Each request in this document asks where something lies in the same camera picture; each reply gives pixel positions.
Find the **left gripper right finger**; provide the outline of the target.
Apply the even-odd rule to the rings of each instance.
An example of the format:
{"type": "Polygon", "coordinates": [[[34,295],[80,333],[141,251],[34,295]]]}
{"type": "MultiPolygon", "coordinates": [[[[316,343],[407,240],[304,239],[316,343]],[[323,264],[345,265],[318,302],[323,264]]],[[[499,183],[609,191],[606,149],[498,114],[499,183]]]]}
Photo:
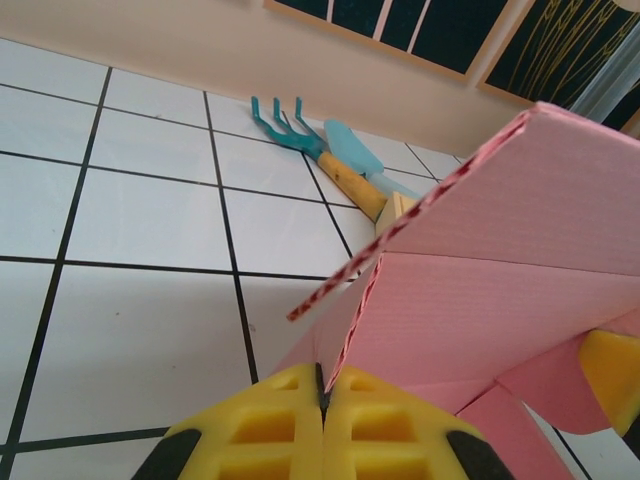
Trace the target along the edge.
{"type": "Polygon", "coordinates": [[[323,439],[324,479],[509,479],[470,423],[354,367],[334,383],[323,439]]]}

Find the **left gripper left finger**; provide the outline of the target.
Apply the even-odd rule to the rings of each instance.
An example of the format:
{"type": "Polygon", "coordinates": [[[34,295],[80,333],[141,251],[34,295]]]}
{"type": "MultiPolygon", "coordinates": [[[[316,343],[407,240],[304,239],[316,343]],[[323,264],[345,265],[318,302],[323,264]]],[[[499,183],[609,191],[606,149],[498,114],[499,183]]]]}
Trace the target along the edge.
{"type": "Polygon", "coordinates": [[[317,367],[299,364],[171,426],[135,479],[320,479],[317,367]]]}

